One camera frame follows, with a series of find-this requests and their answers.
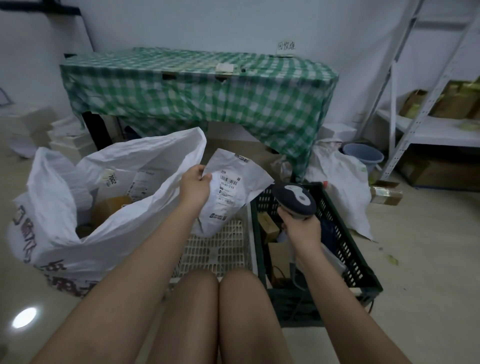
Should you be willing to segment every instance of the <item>forearm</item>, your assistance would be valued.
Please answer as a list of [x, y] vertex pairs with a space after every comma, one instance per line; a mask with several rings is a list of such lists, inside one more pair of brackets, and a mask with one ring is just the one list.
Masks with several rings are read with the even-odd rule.
[[308, 287], [338, 359], [350, 363], [410, 363], [367, 314], [320, 249], [302, 254]]
[[34, 363], [133, 362], [122, 348], [132, 337], [141, 346], [198, 213], [180, 204], [84, 298]]

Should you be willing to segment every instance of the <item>hand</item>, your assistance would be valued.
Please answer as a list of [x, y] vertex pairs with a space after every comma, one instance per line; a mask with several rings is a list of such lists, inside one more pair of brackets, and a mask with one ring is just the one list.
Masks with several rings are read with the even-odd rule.
[[322, 228], [315, 215], [305, 220], [297, 220], [282, 207], [279, 207], [277, 212], [287, 228], [288, 238], [297, 255], [302, 257], [305, 254], [322, 252], [320, 247]]
[[189, 168], [180, 180], [180, 203], [198, 210], [198, 213], [210, 195], [212, 174], [207, 173], [202, 178], [204, 169], [205, 166], [197, 164]]

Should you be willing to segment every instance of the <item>gingham tablecloth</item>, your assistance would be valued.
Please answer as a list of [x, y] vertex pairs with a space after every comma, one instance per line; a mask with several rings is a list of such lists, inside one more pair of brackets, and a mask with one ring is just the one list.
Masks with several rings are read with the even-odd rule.
[[[235, 65], [231, 76], [218, 63]], [[301, 58], [135, 48], [68, 58], [63, 84], [77, 116], [116, 115], [141, 136], [208, 121], [242, 125], [287, 155], [303, 176], [338, 80], [330, 67]]]

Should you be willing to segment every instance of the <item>black table leg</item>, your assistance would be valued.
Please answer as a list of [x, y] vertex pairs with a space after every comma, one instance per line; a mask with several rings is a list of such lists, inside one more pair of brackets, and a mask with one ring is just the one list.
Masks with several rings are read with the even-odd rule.
[[112, 139], [100, 115], [86, 111], [82, 114], [82, 117], [98, 150], [112, 145]]

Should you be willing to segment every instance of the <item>thigh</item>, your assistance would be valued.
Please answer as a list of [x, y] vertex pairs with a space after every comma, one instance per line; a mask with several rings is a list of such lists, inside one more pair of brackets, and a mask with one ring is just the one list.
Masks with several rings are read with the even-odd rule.
[[207, 270], [194, 270], [173, 290], [147, 364], [211, 364], [217, 351], [218, 280]]
[[236, 269], [219, 293], [222, 363], [293, 363], [270, 298], [259, 279]]

